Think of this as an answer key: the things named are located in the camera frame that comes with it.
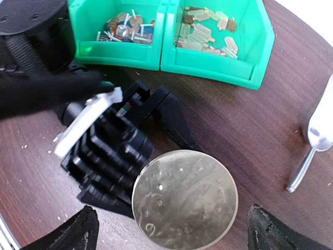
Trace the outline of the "gold round lid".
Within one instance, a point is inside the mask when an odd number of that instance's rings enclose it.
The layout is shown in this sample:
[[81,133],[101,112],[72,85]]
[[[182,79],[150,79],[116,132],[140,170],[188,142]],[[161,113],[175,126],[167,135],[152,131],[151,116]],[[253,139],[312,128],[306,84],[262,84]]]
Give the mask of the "gold round lid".
[[133,217],[152,242],[166,249],[206,249],[232,227],[236,183],[214,157],[178,149],[153,159],[138,175]]

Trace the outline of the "green candy bin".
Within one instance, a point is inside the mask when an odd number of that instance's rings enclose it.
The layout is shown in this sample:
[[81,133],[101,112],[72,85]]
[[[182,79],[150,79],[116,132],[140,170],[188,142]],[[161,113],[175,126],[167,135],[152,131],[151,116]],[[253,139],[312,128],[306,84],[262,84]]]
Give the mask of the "green candy bin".
[[[76,57],[85,64],[125,66],[159,70],[165,18],[170,1],[69,1],[69,12],[76,41]],[[106,24],[117,15],[142,17],[148,32],[155,22],[151,44],[98,41]]]
[[171,1],[160,69],[257,90],[274,40],[263,1]]

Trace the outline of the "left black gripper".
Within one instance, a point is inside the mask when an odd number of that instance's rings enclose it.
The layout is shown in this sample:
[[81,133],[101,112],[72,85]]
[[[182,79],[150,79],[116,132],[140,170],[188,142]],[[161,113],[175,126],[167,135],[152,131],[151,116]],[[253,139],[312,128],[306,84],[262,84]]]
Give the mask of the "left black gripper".
[[146,84],[137,80],[123,92],[123,101],[115,104],[114,109],[119,116],[125,117],[137,127],[152,116],[181,149],[202,151],[190,130],[178,98],[171,95],[165,86],[152,93]]

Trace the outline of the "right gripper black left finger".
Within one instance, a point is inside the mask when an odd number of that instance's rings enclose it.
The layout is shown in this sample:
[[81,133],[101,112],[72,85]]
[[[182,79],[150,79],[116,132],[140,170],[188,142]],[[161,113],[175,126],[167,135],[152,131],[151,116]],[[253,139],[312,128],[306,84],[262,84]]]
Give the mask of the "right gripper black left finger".
[[98,233],[97,212],[86,205],[54,231],[23,249],[96,249]]

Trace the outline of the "silver metal scoop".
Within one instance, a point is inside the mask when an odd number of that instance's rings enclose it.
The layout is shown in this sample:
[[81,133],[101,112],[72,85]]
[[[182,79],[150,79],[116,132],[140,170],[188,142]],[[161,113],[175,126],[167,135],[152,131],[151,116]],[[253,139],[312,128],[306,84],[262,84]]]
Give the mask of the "silver metal scoop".
[[303,180],[316,152],[324,152],[332,147],[332,77],[329,78],[307,129],[311,149],[295,178],[288,184],[288,193],[294,193]]

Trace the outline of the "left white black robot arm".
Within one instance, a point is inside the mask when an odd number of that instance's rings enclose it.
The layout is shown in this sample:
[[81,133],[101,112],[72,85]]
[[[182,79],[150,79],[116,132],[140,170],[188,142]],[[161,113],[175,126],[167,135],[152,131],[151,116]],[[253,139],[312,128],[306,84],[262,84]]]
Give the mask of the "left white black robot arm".
[[[68,126],[72,105],[111,91],[100,74],[74,61],[74,48],[66,1],[1,2],[1,118],[58,107]],[[200,150],[177,97],[165,87],[150,92],[136,81],[115,109],[135,125],[153,116],[181,148]]]

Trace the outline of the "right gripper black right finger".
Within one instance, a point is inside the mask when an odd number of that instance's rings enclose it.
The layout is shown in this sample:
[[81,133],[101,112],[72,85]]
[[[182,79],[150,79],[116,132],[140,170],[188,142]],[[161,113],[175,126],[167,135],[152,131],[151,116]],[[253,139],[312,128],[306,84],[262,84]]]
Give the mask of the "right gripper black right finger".
[[258,204],[253,204],[248,212],[247,232],[248,249],[250,250],[329,250],[329,247],[288,227]]

